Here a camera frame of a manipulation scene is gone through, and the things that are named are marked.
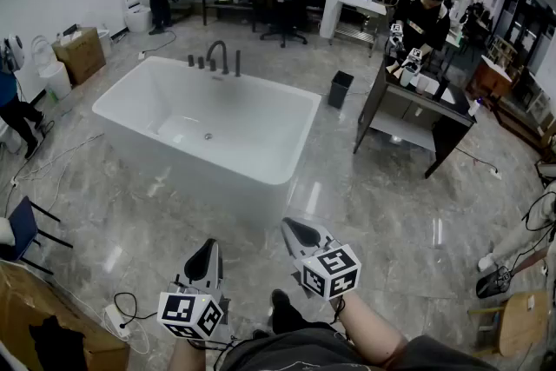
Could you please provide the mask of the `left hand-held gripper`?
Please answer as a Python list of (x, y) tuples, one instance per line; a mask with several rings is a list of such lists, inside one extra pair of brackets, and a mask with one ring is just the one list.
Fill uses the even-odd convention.
[(176, 338), (218, 341), (228, 324), (222, 279), (222, 252), (218, 241), (209, 238), (186, 261), (184, 274), (160, 293), (156, 321)]

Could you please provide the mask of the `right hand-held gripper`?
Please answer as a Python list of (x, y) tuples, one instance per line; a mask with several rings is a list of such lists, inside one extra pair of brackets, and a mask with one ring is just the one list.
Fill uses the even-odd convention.
[(314, 222), (285, 217), (281, 233), (294, 257), (294, 278), (308, 296), (325, 301), (358, 287), (361, 262), (348, 244), (341, 244)]

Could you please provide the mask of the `person's right forearm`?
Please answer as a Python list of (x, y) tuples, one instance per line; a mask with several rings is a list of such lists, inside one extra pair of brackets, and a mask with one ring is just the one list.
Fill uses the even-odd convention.
[(401, 331), (376, 313), (354, 291), (329, 303), (359, 354), (373, 366), (390, 369), (408, 344)]

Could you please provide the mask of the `person's left forearm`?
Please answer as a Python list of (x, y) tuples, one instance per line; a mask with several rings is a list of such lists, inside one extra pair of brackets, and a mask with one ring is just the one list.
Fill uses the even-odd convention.
[(178, 340), (168, 366), (168, 371), (206, 371), (206, 353), (194, 348), (188, 341)]

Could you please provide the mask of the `white bathtub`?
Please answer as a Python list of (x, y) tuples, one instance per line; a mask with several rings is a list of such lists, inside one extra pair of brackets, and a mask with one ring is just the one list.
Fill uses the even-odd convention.
[(285, 84), (151, 56), (92, 110), (130, 167), (241, 222), (272, 224), (288, 207), (320, 102)]

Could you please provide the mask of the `person's black shoe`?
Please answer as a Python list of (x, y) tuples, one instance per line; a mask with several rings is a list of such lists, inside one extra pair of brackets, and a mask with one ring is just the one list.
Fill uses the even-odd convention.
[(271, 327), (276, 335), (294, 332), (305, 328), (320, 328), (318, 322), (310, 322), (291, 304), (288, 295), (281, 289), (271, 294)]

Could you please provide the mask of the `person's dark grey clothing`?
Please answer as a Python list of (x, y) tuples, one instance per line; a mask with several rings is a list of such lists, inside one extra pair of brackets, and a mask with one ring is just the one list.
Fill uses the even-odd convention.
[(499, 371), (426, 335), (411, 340), (386, 366), (373, 365), (340, 334), (306, 328), (245, 341), (220, 371)]

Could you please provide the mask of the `black trash bin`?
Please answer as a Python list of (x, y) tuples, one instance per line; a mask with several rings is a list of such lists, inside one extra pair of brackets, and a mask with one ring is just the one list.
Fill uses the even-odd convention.
[(331, 81), (330, 90), (328, 93), (328, 105), (341, 109), (345, 101), (349, 88), (354, 80), (352, 75), (338, 70)]

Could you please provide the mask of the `dark vanity cabinet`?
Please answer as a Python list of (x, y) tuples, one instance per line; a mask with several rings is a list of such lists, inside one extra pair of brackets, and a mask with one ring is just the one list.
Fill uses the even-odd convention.
[[(424, 173), (424, 177), (429, 178), (462, 142), (476, 124), (476, 118), (469, 114), (464, 91), (444, 76), (421, 73), (437, 80), (440, 87), (434, 96), (426, 92), (419, 94), (410, 83), (401, 87), (400, 78), (387, 72), (386, 67), (391, 62), (390, 56), (383, 57), (358, 118), (353, 152), (358, 151), (371, 129), (399, 137), (434, 154), (433, 163)], [(446, 88), (450, 89), (455, 104), (441, 99)]]

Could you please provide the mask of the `large torn cardboard box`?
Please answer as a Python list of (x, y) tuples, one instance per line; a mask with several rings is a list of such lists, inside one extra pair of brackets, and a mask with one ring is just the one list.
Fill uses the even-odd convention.
[(50, 284), (0, 262), (0, 342), (30, 371), (126, 371), (130, 347)]

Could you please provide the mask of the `blue chair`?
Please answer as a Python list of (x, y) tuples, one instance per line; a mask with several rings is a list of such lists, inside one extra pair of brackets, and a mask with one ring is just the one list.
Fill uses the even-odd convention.
[(41, 246), (41, 243), (36, 239), (38, 235), (42, 235), (67, 248), (73, 248), (73, 245), (41, 230), (37, 226), (33, 210), (37, 210), (54, 222), (62, 223), (62, 220), (57, 216), (52, 215), (49, 211), (31, 201), (28, 196), (25, 196), (7, 218), (9, 229), (14, 237), (14, 244), (9, 245), (8, 243), (0, 242), (0, 260), (7, 262), (23, 262), (46, 275), (53, 276), (54, 273), (51, 270), (25, 259), (23, 257), (24, 254), (33, 242)]

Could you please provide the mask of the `white sink basin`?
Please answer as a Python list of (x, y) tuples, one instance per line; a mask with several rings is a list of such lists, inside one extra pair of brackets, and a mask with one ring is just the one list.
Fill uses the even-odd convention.
[[(423, 75), (423, 74), (421, 74), (421, 73), (418, 74), (417, 76), (415, 76), (415, 77), (411, 80), (410, 84), (413, 85), (413, 86), (415, 87), (415, 86), (416, 86), (416, 83), (417, 83), (417, 80), (419, 79), (420, 76), (425, 76), (425, 75)], [(428, 94), (430, 94), (430, 95), (433, 95), (433, 96), (434, 96), (434, 95), (437, 93), (437, 90), (439, 89), (440, 84), (439, 84), (439, 82), (438, 82), (437, 80), (435, 80), (435, 79), (433, 79), (433, 78), (431, 78), (431, 77), (428, 77), (428, 78), (430, 79), (430, 82), (429, 82), (429, 84), (428, 84), (427, 89), (426, 89), (425, 92), (428, 93)], [(451, 104), (455, 104), (455, 100), (454, 100), (453, 95), (452, 95), (452, 93), (451, 93), (451, 91), (450, 91), (449, 88), (446, 88), (446, 89), (444, 90), (444, 92), (442, 93), (441, 99), (442, 99), (443, 101), (445, 101), (445, 102), (448, 102), (448, 103), (451, 103)]]

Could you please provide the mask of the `black office chair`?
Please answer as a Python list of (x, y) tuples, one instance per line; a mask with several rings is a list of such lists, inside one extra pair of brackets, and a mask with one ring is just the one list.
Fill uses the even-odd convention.
[(264, 41), (271, 36), (278, 36), (280, 47), (284, 49), (288, 39), (297, 39), (303, 45), (308, 44), (308, 40), (299, 32), (307, 22), (306, 7), (293, 0), (286, 0), (278, 3), (273, 10), (268, 31), (260, 35), (260, 40)]

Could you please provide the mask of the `wooden stool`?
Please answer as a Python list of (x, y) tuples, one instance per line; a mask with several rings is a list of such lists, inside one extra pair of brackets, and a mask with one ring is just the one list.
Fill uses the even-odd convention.
[(498, 307), (476, 308), (469, 315), (498, 315), (499, 323), (492, 346), (475, 353), (476, 356), (498, 354), (511, 357), (539, 343), (546, 333), (549, 301), (546, 291), (520, 292)]

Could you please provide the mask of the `metal rack table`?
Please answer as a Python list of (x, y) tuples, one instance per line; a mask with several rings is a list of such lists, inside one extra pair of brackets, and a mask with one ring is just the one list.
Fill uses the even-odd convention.
[(357, 6), (343, 4), (334, 37), (362, 45), (371, 57), (379, 41), (384, 16)]

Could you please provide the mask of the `white toilet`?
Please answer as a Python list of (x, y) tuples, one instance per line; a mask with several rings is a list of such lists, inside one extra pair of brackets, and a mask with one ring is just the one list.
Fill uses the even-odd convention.
[(142, 0), (122, 0), (122, 8), (124, 22), (130, 32), (150, 31), (152, 26), (151, 9), (144, 5)]
[(32, 40), (31, 56), (46, 90), (53, 89), (58, 101), (64, 99), (71, 92), (69, 75), (45, 36), (36, 36)]

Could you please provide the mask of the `brown cardboard box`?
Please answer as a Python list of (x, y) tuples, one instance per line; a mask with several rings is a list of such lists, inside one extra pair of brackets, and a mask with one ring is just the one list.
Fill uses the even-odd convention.
[(64, 63), (74, 86), (86, 82), (106, 64), (97, 28), (82, 28), (80, 32), (78, 38), (66, 44), (60, 40), (52, 44), (57, 60)]

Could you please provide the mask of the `white round bin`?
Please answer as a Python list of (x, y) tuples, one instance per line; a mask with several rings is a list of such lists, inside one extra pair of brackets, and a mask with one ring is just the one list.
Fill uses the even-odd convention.
[(97, 30), (98, 38), (103, 50), (103, 55), (108, 58), (112, 53), (112, 41), (108, 30)]

